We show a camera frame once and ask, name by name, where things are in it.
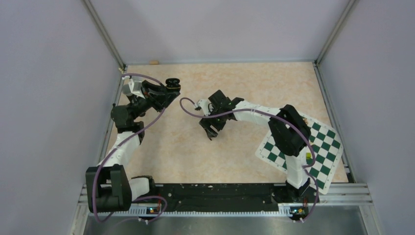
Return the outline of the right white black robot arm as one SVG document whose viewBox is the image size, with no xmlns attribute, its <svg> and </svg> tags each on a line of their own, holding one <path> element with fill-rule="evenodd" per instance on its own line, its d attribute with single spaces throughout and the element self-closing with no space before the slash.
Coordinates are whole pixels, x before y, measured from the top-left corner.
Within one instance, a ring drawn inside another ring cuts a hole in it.
<svg viewBox="0 0 415 235">
<path fill-rule="evenodd" d="M 269 127 L 275 147 L 285 157 L 288 198 L 299 202 L 307 195 L 310 180 L 304 166 L 311 130 L 292 105 L 269 108 L 239 97 L 230 99 L 218 90 L 208 99 L 199 100 L 195 109 L 202 110 L 205 115 L 199 124 L 209 139 L 217 137 L 228 120 Z"/>
</svg>

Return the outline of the black earbud charging case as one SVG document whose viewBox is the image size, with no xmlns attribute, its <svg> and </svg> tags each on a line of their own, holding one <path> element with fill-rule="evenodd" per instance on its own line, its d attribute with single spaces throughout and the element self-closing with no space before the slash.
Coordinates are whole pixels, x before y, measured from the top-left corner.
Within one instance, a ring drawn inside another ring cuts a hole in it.
<svg viewBox="0 0 415 235">
<path fill-rule="evenodd" d="M 180 79 L 178 78 L 166 79 L 165 87 L 168 92 L 180 92 L 181 90 Z"/>
</svg>

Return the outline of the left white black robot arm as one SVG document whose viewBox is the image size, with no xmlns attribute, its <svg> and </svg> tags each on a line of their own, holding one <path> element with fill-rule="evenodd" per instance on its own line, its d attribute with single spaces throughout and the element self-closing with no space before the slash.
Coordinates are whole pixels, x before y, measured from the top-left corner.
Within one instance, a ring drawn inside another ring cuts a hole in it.
<svg viewBox="0 0 415 235">
<path fill-rule="evenodd" d="M 125 167 L 145 136 L 143 121 L 136 121 L 154 109 L 163 113 L 180 95 L 178 78 L 168 78 L 165 84 L 153 84 L 147 80 L 134 80 L 123 85 L 122 93 L 128 98 L 126 105 L 114 105 L 111 119 L 117 130 L 116 141 L 107 156 L 86 171 L 86 186 L 90 212 L 127 211 L 132 202 L 141 198 L 152 202 L 157 196 L 151 176 L 128 179 Z"/>
</svg>

